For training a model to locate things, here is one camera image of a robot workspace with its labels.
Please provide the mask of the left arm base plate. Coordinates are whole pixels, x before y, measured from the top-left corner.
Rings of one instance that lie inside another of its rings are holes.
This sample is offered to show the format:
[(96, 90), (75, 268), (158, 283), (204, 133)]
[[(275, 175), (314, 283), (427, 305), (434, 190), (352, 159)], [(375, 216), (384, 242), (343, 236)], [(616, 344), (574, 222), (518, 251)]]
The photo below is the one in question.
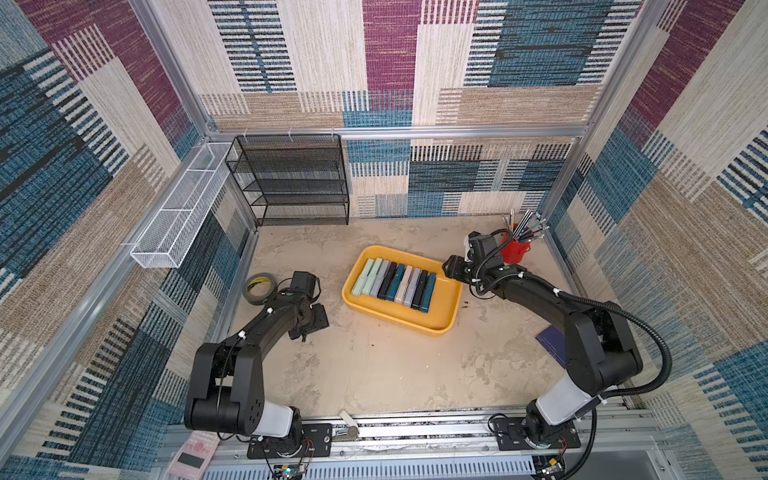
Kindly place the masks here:
[(303, 424), (293, 428), (286, 437), (252, 437), (246, 458), (272, 460), (329, 457), (332, 437), (333, 427), (330, 423)]

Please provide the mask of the pink calculator device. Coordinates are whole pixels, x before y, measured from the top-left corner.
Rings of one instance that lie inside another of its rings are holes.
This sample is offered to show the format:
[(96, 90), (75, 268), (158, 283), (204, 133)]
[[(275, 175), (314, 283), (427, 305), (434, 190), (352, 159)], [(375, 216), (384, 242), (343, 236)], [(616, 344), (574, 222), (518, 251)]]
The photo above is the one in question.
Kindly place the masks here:
[(172, 458), (165, 479), (201, 479), (219, 443), (217, 433), (193, 431)]

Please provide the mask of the black yellow tape roll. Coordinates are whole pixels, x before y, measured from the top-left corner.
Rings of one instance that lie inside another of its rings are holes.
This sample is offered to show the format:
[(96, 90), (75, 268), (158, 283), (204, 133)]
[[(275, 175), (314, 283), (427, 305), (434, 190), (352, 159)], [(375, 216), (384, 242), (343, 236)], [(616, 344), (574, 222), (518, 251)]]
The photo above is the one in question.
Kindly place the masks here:
[(243, 298), (251, 305), (263, 305), (276, 291), (277, 280), (266, 272), (249, 277), (242, 287)]

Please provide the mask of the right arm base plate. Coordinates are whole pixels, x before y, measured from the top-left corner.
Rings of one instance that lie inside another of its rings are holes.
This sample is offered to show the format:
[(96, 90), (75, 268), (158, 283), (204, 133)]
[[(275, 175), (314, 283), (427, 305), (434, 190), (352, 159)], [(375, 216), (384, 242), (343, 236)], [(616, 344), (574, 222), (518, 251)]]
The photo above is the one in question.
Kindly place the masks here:
[(572, 422), (552, 426), (528, 417), (492, 415), (487, 422), (500, 451), (578, 449), (582, 442)]

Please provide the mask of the dark blue booklet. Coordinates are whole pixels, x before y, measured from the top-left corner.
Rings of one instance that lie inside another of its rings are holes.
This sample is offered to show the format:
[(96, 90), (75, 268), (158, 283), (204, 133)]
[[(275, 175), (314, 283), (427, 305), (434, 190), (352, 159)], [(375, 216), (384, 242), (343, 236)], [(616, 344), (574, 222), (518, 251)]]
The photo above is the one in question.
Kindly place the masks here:
[(563, 368), (567, 366), (565, 336), (555, 326), (549, 326), (535, 337), (541, 347)]

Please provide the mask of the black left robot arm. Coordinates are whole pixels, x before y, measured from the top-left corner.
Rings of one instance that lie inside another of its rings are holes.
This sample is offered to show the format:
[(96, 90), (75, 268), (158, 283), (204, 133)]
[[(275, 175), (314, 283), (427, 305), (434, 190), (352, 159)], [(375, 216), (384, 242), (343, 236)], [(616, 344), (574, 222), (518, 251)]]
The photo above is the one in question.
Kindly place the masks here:
[(296, 271), (245, 327), (198, 348), (184, 412), (187, 429), (247, 437), (264, 454), (277, 456), (295, 455), (307, 445), (299, 409), (266, 399), (263, 362), (283, 336), (304, 342), (329, 326), (320, 293), (314, 274)]

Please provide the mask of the red pen holder cup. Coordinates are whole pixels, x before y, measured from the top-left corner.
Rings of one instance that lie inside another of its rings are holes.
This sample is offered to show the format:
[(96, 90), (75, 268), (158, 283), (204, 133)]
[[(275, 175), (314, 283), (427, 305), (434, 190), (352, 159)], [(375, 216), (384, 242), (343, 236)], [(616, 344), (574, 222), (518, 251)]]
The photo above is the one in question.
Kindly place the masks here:
[(528, 241), (518, 242), (504, 238), (504, 242), (506, 245), (501, 251), (501, 256), (505, 264), (519, 264), (531, 250), (531, 243)]

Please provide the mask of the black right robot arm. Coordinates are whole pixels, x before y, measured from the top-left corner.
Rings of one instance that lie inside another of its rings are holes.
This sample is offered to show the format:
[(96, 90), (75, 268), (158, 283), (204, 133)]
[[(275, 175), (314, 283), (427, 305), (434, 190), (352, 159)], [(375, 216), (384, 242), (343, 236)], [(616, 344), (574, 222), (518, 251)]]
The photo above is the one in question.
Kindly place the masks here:
[[(602, 401), (652, 392), (669, 379), (673, 357), (661, 334), (613, 302), (565, 292), (517, 264), (504, 262), (499, 231), (466, 238), (464, 255), (453, 255), (442, 269), (446, 277), (469, 286), (480, 298), (492, 296), (520, 305), (562, 332), (565, 374), (526, 408), (521, 431), (533, 448), (548, 448), (571, 428), (575, 418)], [(649, 382), (624, 387), (643, 370), (632, 330), (640, 329), (657, 346), (662, 365)]]

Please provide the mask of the yellow plastic storage tray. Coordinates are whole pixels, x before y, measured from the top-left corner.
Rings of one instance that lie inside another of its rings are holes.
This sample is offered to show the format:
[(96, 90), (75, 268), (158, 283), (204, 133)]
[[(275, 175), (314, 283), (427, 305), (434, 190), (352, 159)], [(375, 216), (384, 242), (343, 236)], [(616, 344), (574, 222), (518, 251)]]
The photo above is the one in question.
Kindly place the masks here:
[[(396, 302), (374, 299), (361, 294), (355, 296), (353, 287), (363, 273), (369, 260), (377, 258), (426, 269), (436, 274), (436, 285), (431, 297), (429, 310), (421, 313)], [(461, 284), (448, 279), (442, 271), (439, 261), (414, 255), (404, 251), (373, 245), (365, 248), (356, 260), (342, 288), (342, 298), (352, 310), (368, 315), (377, 320), (390, 322), (411, 330), (432, 336), (447, 333), (455, 323), (461, 303)]]

